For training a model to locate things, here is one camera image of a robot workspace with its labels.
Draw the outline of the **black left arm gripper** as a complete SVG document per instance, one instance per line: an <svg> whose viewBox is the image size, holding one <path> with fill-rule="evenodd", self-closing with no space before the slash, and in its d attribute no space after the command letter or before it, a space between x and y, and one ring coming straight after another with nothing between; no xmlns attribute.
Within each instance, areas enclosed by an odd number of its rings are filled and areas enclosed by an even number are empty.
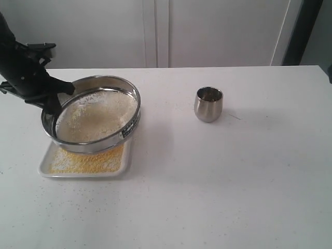
<svg viewBox="0 0 332 249"><path fill-rule="evenodd" d="M71 82L51 77L39 62L29 58L27 47L16 41L5 18L1 15L1 75L6 79L2 89L37 105L50 115L62 111L58 95L73 95Z"/></svg>

